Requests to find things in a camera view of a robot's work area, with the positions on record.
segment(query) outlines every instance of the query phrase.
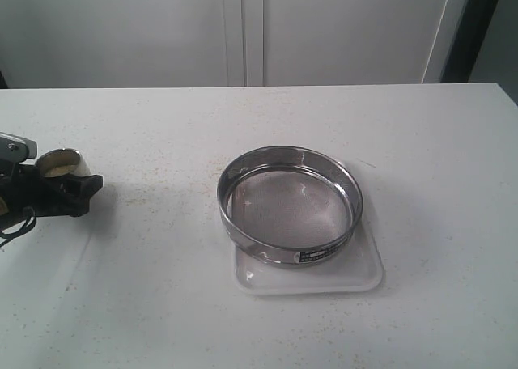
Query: stainless steel rim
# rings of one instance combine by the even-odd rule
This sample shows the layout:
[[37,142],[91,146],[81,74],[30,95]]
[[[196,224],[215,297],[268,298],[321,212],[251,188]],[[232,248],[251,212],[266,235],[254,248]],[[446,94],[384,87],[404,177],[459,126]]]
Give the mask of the stainless steel rim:
[[[344,203],[347,201],[353,207],[353,219],[346,231],[324,245],[288,248],[254,238],[237,227],[228,213],[232,193],[241,182],[250,176],[274,171],[304,173],[335,189]],[[321,258],[305,261],[305,265],[331,257],[351,238],[363,212],[363,196],[354,177],[338,161],[319,152],[297,146],[263,147],[247,152],[233,160],[219,178],[218,203],[223,224],[236,245],[252,257],[278,265],[301,265],[303,264],[300,261],[301,254],[307,255],[309,252],[325,253]]]

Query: sieve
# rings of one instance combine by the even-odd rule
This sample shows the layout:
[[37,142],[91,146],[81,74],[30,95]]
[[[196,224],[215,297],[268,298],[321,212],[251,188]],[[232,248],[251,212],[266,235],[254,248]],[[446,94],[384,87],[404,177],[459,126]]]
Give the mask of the sieve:
[[354,177],[336,160],[296,146],[268,146],[232,161],[218,182],[219,212],[234,243],[276,265],[328,259],[363,211]]

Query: sieve label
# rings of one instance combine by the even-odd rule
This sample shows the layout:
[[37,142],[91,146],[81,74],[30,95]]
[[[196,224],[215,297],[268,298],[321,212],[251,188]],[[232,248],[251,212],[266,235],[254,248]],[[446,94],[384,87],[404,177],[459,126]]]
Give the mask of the sieve label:
[[327,257],[335,253],[342,245],[343,244],[336,244],[328,248],[314,250],[312,252],[300,252],[299,263],[303,264],[304,262],[320,260],[321,258]]
[[7,203],[0,197],[0,215],[7,214],[9,209],[7,208]]

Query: white wall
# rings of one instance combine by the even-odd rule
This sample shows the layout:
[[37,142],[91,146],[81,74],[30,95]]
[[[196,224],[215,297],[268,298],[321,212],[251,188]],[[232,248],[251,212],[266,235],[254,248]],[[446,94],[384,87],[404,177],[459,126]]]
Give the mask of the white wall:
[[223,0],[0,0],[10,87],[226,86]]
[[518,103],[518,0],[499,0],[471,82],[497,82]]
[[[439,63],[445,61],[464,1],[449,0],[453,14],[446,23],[449,33],[441,38],[448,45],[442,58],[435,56]],[[420,83],[447,2],[265,0],[264,82]]]

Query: white table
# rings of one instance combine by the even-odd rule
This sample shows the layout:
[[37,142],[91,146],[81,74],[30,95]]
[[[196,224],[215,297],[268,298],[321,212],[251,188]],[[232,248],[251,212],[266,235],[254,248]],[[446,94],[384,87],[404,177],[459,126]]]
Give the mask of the white table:
[[[518,108],[494,84],[0,91],[0,112],[105,182],[0,252],[2,368],[516,367]],[[380,287],[238,290],[215,186],[272,144],[347,160]]]

